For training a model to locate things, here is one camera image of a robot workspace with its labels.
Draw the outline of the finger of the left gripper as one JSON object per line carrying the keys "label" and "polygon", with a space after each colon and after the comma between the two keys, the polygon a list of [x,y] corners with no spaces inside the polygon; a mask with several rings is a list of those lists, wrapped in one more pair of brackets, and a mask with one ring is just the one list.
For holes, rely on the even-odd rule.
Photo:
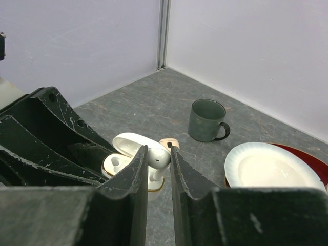
{"label": "finger of the left gripper", "polygon": [[97,143],[64,124],[46,121],[27,128],[1,117],[1,181],[7,186],[99,186],[108,144]]}
{"label": "finger of the left gripper", "polygon": [[92,129],[56,87],[42,87],[1,109],[1,150],[75,177],[100,177],[113,146]]}

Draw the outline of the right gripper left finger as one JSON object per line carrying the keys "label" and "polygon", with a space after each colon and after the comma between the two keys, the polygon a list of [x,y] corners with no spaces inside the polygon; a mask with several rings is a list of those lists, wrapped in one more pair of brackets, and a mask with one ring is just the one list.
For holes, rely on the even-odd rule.
{"label": "right gripper left finger", "polygon": [[144,245],[147,152],[99,187],[20,186],[1,166],[1,245]]}

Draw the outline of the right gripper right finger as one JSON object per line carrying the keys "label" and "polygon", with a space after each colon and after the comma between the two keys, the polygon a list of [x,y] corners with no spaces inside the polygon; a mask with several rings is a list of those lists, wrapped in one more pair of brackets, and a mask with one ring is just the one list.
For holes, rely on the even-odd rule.
{"label": "right gripper right finger", "polygon": [[327,245],[327,193],[221,188],[171,149],[176,245]]}

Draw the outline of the white earbud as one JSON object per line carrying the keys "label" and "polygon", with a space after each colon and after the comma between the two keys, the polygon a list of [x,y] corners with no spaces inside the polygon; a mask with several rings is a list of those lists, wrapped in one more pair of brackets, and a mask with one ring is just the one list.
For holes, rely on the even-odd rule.
{"label": "white earbud", "polygon": [[151,182],[160,181],[167,169],[167,166],[171,162],[171,154],[167,149],[151,148],[148,151],[148,165],[155,169],[153,174],[149,175]]}

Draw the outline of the white earbud case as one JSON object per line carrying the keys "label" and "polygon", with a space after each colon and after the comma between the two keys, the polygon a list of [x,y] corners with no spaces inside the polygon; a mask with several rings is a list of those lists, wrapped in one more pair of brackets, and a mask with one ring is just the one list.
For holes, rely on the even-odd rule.
{"label": "white earbud case", "polygon": [[[131,163],[141,146],[147,146],[148,151],[151,148],[166,149],[162,144],[145,136],[136,133],[121,133],[112,140],[112,145],[117,153],[108,155],[102,162],[101,172],[107,178],[115,176],[123,168]],[[148,167],[148,201],[154,201],[161,193],[165,184],[165,178],[160,181],[151,182],[149,175],[153,174],[155,169]]]}

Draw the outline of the pink earbud case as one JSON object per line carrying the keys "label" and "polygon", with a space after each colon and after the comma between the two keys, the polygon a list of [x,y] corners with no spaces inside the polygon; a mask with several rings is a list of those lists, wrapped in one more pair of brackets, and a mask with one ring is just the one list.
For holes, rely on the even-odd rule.
{"label": "pink earbud case", "polygon": [[159,141],[168,151],[171,151],[172,147],[180,148],[179,141],[175,138],[164,138]]}

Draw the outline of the dark green mug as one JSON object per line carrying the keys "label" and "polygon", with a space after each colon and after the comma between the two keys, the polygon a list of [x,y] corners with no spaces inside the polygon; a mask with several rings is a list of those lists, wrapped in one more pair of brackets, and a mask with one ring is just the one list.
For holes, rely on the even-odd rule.
{"label": "dark green mug", "polygon": [[230,133],[230,126],[224,122],[225,107],[211,99],[198,99],[191,105],[188,134],[199,142],[221,141]]}

